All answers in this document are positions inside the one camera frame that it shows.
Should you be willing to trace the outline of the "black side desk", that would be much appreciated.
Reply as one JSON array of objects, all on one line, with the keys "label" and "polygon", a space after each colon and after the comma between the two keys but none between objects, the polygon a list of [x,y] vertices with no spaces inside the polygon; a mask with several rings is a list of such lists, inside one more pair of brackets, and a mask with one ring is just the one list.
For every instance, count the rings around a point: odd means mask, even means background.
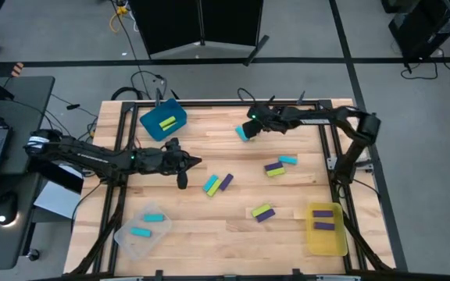
[{"label": "black side desk", "polygon": [[0,117],[9,126],[0,156],[0,197],[16,195],[14,220],[0,223],[0,269],[13,268],[29,248],[31,212],[43,178],[28,170],[30,159],[23,146],[30,133],[41,127],[54,83],[52,76],[0,78],[0,85],[14,95],[13,100],[0,101]]}]

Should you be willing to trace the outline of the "clear plastic bin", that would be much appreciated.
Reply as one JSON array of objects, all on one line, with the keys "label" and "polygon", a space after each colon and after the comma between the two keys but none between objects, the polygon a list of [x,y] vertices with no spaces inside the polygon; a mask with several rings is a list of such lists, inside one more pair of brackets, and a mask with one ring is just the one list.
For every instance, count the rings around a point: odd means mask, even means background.
[{"label": "clear plastic bin", "polygon": [[[144,214],[164,214],[163,222],[145,222]],[[130,233],[132,227],[150,229],[151,237],[138,237]],[[115,233],[114,240],[131,260],[145,258],[160,240],[171,230],[172,221],[154,202],[146,204],[140,211],[128,219]]]}]

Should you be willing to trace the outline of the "black folding room divider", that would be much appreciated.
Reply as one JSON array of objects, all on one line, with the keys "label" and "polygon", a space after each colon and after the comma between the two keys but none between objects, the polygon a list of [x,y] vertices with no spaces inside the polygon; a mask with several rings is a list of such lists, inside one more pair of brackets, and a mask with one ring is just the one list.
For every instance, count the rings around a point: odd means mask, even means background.
[{"label": "black folding room divider", "polygon": [[264,0],[127,0],[149,56],[193,43],[252,47],[249,66],[266,42]]}]

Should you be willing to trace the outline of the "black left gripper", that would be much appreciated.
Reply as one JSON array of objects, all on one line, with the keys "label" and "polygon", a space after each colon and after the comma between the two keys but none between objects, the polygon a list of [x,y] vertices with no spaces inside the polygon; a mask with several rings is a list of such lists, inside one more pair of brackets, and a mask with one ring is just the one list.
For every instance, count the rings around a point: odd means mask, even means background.
[{"label": "black left gripper", "polygon": [[158,173],[164,176],[177,176],[177,187],[184,190],[188,186],[187,169],[202,162],[199,157],[191,156],[183,151],[177,138],[171,138],[158,151],[149,157],[147,173]]}]

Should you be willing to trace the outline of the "black computer mouse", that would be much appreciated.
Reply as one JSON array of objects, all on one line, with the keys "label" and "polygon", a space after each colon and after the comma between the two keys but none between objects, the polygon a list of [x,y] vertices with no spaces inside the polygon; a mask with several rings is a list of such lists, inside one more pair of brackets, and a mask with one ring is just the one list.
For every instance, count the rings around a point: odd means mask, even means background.
[{"label": "black computer mouse", "polygon": [[7,226],[12,223],[18,214],[18,195],[8,191],[0,196],[0,225]]}]

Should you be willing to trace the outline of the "black aluminium table frame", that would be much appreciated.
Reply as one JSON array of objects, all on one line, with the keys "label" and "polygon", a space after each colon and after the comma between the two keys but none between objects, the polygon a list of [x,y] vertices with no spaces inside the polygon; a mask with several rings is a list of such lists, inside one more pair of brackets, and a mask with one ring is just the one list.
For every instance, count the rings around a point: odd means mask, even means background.
[{"label": "black aluminium table frame", "polygon": [[[248,107],[233,100],[184,101],[187,124],[176,132],[182,148],[202,162],[188,173],[187,189],[172,176],[133,175],[127,189],[84,182],[84,202],[77,211],[66,258],[71,272],[97,239],[104,215],[123,202],[123,219],[131,219],[154,201],[171,219],[171,230],[142,259],[131,260],[113,238],[99,256],[100,268],[115,276],[164,279],[266,277],[286,279],[294,270],[305,274],[343,273],[362,263],[361,250],[348,242],[344,257],[319,256],[308,249],[306,211],[309,203],[340,201],[357,222],[361,235],[381,261],[395,267],[389,233],[381,205],[385,196],[375,191],[374,176],[359,171],[345,190],[330,185],[327,158],[345,152],[351,141],[342,130],[329,126],[301,126],[286,134],[262,133],[244,142],[235,131],[247,119]],[[298,159],[283,163],[286,173],[268,177],[265,165],[280,156]],[[210,176],[226,190],[209,197],[203,190]],[[270,204],[276,213],[257,222],[252,210]]]}]

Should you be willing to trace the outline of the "yellow plastic bin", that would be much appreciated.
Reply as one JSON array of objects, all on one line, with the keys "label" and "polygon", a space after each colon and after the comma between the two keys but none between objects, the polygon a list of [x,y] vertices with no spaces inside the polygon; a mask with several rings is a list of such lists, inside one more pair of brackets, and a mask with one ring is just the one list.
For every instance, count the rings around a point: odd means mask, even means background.
[{"label": "yellow plastic bin", "polygon": [[[331,210],[331,218],[314,218],[313,210]],[[335,230],[313,229],[314,222],[328,222]],[[338,203],[309,203],[306,211],[306,235],[309,251],[314,255],[340,256],[348,253],[343,211]]]}]

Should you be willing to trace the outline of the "black computer tower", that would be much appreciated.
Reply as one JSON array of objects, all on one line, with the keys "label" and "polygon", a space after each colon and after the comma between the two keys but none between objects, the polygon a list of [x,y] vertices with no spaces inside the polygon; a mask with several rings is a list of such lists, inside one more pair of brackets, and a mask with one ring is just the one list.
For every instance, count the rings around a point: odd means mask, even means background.
[{"label": "black computer tower", "polygon": [[388,28],[405,60],[424,60],[450,37],[450,0],[412,0]]}]

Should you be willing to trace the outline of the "white sheet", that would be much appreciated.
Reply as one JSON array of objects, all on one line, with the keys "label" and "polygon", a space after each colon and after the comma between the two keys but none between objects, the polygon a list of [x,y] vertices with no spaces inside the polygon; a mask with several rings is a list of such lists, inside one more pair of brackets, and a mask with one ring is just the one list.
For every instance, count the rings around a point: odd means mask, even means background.
[{"label": "white sheet", "polygon": [[79,200],[80,195],[75,191],[48,181],[34,201],[34,206],[71,219]]}]

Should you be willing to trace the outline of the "blue plastic bin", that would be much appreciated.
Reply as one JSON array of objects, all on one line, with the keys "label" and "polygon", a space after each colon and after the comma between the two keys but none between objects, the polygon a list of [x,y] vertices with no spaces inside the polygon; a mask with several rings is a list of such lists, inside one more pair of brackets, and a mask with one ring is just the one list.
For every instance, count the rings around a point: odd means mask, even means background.
[{"label": "blue plastic bin", "polygon": [[[176,118],[177,124],[170,127],[169,130],[163,131],[159,123],[171,116]],[[171,98],[144,114],[140,118],[140,122],[155,141],[162,141],[184,126],[187,123],[187,117],[188,115],[183,107],[175,99]]]}]

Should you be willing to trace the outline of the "black control box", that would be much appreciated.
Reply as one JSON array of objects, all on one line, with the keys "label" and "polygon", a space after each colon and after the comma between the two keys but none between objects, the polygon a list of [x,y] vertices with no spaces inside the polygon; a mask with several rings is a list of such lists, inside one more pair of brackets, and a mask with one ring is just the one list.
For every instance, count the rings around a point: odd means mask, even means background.
[{"label": "black control box", "polygon": [[84,180],[80,176],[75,176],[71,172],[60,168],[55,163],[31,159],[28,170],[40,173],[47,180],[51,180],[67,190],[78,194],[82,191]]}]

